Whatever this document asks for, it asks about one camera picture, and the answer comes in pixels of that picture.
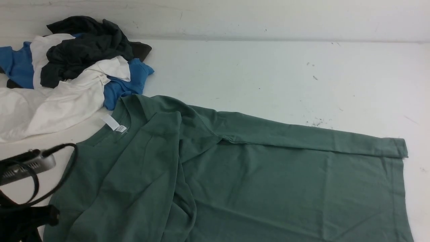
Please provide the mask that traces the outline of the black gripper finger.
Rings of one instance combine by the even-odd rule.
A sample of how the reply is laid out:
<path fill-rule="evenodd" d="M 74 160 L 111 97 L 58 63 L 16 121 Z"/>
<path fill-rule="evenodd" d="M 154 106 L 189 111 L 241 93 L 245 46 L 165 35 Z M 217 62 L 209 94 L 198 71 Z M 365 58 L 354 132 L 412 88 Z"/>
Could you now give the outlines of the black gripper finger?
<path fill-rule="evenodd" d="M 60 211 L 54 205 L 37 207 L 37 224 L 39 226 L 56 226 L 59 224 Z"/>

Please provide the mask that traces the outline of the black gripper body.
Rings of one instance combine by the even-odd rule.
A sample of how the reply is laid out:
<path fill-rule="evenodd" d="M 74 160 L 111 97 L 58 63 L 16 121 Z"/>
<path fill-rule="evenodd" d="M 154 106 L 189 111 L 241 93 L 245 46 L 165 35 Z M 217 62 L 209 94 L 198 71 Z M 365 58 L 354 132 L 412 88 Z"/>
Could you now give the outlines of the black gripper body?
<path fill-rule="evenodd" d="M 19 208 L 10 199 L 1 199 L 2 242 L 41 242 L 38 227 L 44 225 L 44 207 Z"/>

